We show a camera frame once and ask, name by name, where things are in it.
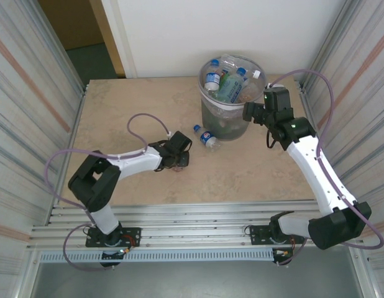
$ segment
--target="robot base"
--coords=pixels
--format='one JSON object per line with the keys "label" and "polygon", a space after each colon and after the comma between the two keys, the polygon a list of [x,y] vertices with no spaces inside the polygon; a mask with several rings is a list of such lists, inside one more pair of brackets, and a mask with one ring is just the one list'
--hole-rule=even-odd
{"label": "robot base", "polygon": [[86,247],[123,247],[140,246],[141,228],[120,227],[116,231],[116,239],[108,239],[111,234],[103,234],[99,228],[91,227],[88,229]]}
{"label": "robot base", "polygon": [[269,225],[251,225],[250,240],[252,245],[274,245],[274,244],[292,244],[291,239],[294,238],[295,244],[303,244],[304,237],[296,235],[284,235],[282,239],[274,239]]}

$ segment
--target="white robotic arm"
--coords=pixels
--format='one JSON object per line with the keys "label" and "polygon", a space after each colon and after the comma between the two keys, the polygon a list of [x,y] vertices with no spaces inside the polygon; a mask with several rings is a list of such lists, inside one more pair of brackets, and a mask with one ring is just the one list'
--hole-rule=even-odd
{"label": "white robotic arm", "polygon": [[149,144],[143,153],[138,150],[109,155],[113,159],[91,155],[85,159],[69,180],[68,187],[86,207],[99,229],[97,239],[100,246],[116,246],[122,234],[121,224],[109,205],[117,182],[143,171],[188,166],[191,144],[188,137],[176,132],[169,140]]}
{"label": "white robotic arm", "polygon": [[[277,242],[289,235],[310,238],[320,249],[326,249],[359,236],[365,223],[343,201],[350,202],[366,219],[372,213],[366,202],[358,203],[337,177],[332,166],[321,152],[316,156],[318,138],[311,124],[304,117],[294,118],[289,92],[284,87],[264,91],[265,104],[248,102],[243,118],[265,125],[268,129],[267,147],[279,142],[284,151],[297,163],[314,192],[322,217],[317,214],[282,212],[271,218],[271,237]],[[269,144],[269,136],[274,141]],[[321,159],[331,179],[344,195],[340,198],[318,163]]]}

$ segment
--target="mounting plate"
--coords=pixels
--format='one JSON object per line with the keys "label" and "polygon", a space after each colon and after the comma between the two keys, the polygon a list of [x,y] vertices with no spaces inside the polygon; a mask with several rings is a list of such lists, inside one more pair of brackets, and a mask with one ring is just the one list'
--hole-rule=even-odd
{"label": "mounting plate", "polygon": [[[287,237],[282,242],[276,242],[270,230],[269,225],[251,225],[249,226],[250,230],[250,240],[252,245],[273,245],[273,244],[290,244],[291,237]],[[291,235],[295,239],[296,244],[303,244],[304,237]]]}
{"label": "mounting plate", "polygon": [[[105,245],[103,234],[99,228],[92,227],[88,229],[87,239],[86,239],[86,247],[124,247],[130,248],[131,246],[140,246],[141,241],[141,228],[125,228],[121,229],[121,239],[114,246]],[[128,235],[134,239],[134,245],[131,245],[130,238],[125,237]]]}

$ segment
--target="plastic bottle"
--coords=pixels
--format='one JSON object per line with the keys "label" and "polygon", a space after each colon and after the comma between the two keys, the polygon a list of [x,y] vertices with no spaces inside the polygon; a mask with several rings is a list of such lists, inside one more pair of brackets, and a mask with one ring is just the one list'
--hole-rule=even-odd
{"label": "plastic bottle", "polygon": [[243,82],[242,90],[237,98],[237,102],[249,102],[258,96],[260,91],[254,80],[258,79],[260,73],[259,70],[254,71],[252,78],[248,78]]}
{"label": "plastic bottle", "polygon": [[206,80],[204,83],[205,90],[208,91],[210,95],[214,95],[219,89],[219,80],[221,77],[221,72],[219,69],[219,62],[217,59],[211,60],[211,64],[207,69]]}
{"label": "plastic bottle", "polygon": [[236,58],[228,54],[223,54],[220,61],[221,80],[219,82],[219,87],[221,89],[228,76],[232,75],[236,70]]}
{"label": "plastic bottle", "polygon": [[218,148],[221,146],[221,143],[215,136],[209,132],[204,127],[201,127],[200,125],[195,125],[193,127],[194,134],[199,138],[199,140],[206,146],[207,149],[214,152],[218,150]]}
{"label": "plastic bottle", "polygon": [[235,103],[240,90],[242,89],[245,74],[246,71],[244,68],[238,68],[235,74],[230,75],[225,80],[222,88],[217,93],[216,99],[227,104]]}

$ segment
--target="corrugated metal wall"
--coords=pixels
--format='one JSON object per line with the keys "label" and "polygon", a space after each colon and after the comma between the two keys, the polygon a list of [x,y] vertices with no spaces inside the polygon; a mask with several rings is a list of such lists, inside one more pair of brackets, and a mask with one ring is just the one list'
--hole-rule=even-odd
{"label": "corrugated metal wall", "polygon": [[[358,201],[370,204],[371,221],[384,235],[384,0],[350,2],[352,9],[318,63],[336,97],[324,151]],[[329,93],[316,78],[304,85],[313,122],[321,130]],[[378,243],[370,229],[362,235],[366,244]],[[384,297],[384,247],[368,255]]]}
{"label": "corrugated metal wall", "polygon": [[[68,146],[83,97],[39,9],[0,0],[0,297],[13,295],[30,229],[50,211],[44,164]],[[52,164],[52,183],[61,167]]]}

